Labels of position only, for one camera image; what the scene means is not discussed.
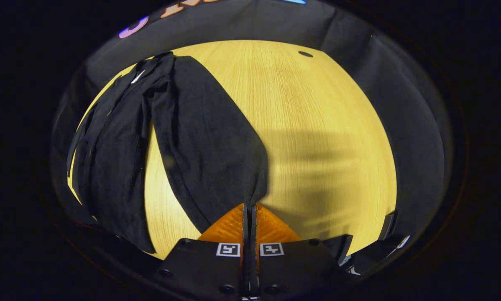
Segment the black backdrop cloth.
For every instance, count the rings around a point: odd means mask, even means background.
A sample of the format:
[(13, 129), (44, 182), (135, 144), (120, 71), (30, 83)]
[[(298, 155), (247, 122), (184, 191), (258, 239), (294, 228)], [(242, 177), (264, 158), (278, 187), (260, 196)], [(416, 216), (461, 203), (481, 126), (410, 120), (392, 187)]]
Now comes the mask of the black backdrop cloth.
[[(314, 57), (298, 53), (305, 51)], [(110, 233), (66, 175), (72, 138), (114, 77), (158, 54), (199, 61), (259, 135), (268, 155), (261, 204), (304, 240), (352, 235), (347, 255), (399, 259), (426, 231), (449, 184), (450, 119), (429, 72), (367, 21), (319, 0), (184, 0), (147, 15), (90, 55), (64, 92), (51, 171), (65, 215)], [(203, 234), (168, 182), (155, 135), (145, 208), (156, 252)]]

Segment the black button jacket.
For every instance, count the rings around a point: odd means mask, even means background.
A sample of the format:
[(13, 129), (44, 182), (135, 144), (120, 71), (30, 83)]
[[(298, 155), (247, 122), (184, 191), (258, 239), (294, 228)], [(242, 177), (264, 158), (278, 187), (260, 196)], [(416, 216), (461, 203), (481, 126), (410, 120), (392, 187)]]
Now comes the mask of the black button jacket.
[(172, 193), (200, 232), (266, 195), (266, 148), (207, 68), (172, 52), (140, 61), (86, 111), (66, 175), (88, 215), (141, 251), (156, 252), (145, 208), (151, 134)]

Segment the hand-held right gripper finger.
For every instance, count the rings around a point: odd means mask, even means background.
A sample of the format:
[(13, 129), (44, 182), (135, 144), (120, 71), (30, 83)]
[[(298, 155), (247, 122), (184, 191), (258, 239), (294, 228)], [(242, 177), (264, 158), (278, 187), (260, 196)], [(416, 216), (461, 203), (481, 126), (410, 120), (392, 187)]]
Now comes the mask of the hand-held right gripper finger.
[(328, 301), (344, 292), (344, 273), (321, 240), (299, 238), (261, 204), (251, 217), (250, 290), (260, 301)]
[(239, 301), (245, 291), (247, 211), (230, 209), (199, 238), (178, 240), (156, 272), (179, 301)]

